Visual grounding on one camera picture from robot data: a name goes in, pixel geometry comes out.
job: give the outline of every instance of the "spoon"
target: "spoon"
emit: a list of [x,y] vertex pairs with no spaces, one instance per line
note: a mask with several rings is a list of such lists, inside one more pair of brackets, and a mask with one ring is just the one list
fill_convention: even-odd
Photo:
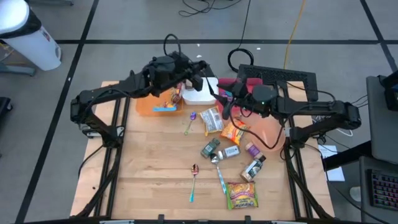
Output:
[[223,192],[224,192],[224,194],[226,194],[226,187],[224,184],[224,179],[223,179],[223,176],[221,175],[220,168],[218,168],[218,162],[220,161],[220,159],[218,158],[217,154],[212,153],[210,155],[210,160],[211,160],[211,163],[216,165],[216,167],[217,167],[218,177],[220,178],[221,186],[223,187]]
[[192,166],[191,172],[193,174],[193,183],[192,183],[191,197],[189,198],[189,202],[193,202],[193,192],[195,191],[195,177],[199,173],[199,167],[197,164],[194,164]]
[[191,121],[189,122],[188,127],[187,127],[187,130],[185,130],[185,132],[184,132],[184,135],[188,135],[189,128],[191,127],[192,121],[193,121],[196,117],[197,117],[196,112],[192,112],[191,117],[190,117],[190,118],[191,118]]

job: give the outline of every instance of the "chip bag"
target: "chip bag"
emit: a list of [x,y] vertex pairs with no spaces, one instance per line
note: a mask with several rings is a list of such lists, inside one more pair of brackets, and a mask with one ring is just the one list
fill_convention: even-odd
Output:
[[200,112],[200,117],[205,122],[205,136],[209,133],[223,130],[223,121],[221,120],[220,112],[216,106]]
[[254,182],[228,183],[226,189],[228,209],[258,207],[257,194]]
[[[249,129],[249,126],[245,125],[242,121],[235,119],[234,118],[234,123],[236,126],[238,126],[241,129]],[[244,131],[239,130],[238,128],[235,128],[234,124],[232,122],[229,122],[227,127],[224,128],[223,132],[221,133],[221,136],[226,137],[230,139],[232,142],[235,144],[239,145],[241,144],[241,138],[244,134]]]

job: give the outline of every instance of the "snack bag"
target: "snack bag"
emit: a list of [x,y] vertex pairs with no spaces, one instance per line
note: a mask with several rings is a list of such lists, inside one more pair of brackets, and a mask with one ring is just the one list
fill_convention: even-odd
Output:
[[[234,118],[234,123],[241,129],[249,129],[247,125],[245,125],[242,121],[238,119]],[[234,142],[237,145],[240,145],[243,134],[244,134],[243,131],[239,130],[238,128],[235,128],[233,123],[229,122],[227,127],[225,127],[223,132],[221,133],[221,136],[230,139],[232,142]]]
[[228,183],[226,189],[228,209],[258,207],[257,194],[254,182]]
[[200,117],[205,122],[205,136],[223,130],[223,121],[216,106],[200,112]]

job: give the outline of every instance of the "wooden table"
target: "wooden table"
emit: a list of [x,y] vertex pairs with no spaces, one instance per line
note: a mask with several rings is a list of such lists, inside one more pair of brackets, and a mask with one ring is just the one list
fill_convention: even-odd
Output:
[[[103,82],[103,86],[115,82]],[[303,87],[301,82],[292,82]],[[289,95],[297,101],[306,101],[305,92],[289,87]],[[124,102],[121,102],[121,120]],[[278,152],[264,153],[267,160],[255,177],[259,208],[228,210],[215,166],[210,159],[200,155],[203,147],[213,138],[218,138],[218,149],[232,146],[233,143],[219,137],[220,133],[205,136],[204,124],[198,116],[191,125],[188,136],[184,131],[190,121],[192,111],[203,111],[210,106],[184,105],[182,116],[142,117],[135,110],[136,100],[131,100],[123,153],[119,168],[118,184],[114,198],[113,219],[157,219],[164,214],[167,220],[243,220],[250,215],[252,220],[294,220],[286,164]],[[100,104],[95,114],[110,124],[114,101]],[[297,126],[311,124],[309,116],[294,116]],[[241,144],[239,156],[220,162],[225,182],[242,182],[239,174],[252,158],[244,151],[248,142],[247,133]],[[101,139],[89,139],[85,156],[90,155]],[[317,142],[308,140],[314,147]],[[81,171],[71,215],[77,214],[95,193],[100,182],[104,152],[91,158]],[[319,152],[310,147],[301,149],[303,167],[309,191],[318,203],[334,216],[328,186],[323,172]],[[198,164],[200,172],[195,185],[195,201],[189,202],[192,174],[191,167]],[[302,194],[297,187],[301,214],[305,216]],[[108,192],[104,194],[101,214],[105,214]]]

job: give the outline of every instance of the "paper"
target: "paper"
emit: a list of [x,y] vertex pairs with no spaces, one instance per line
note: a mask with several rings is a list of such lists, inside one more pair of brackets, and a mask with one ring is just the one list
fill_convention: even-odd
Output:
[[[321,151],[322,158],[327,158],[329,156],[333,156],[333,155],[337,154],[336,146],[318,145],[318,148]],[[329,177],[330,181],[343,181],[343,182],[345,181],[343,169],[341,167],[329,170],[328,177]]]

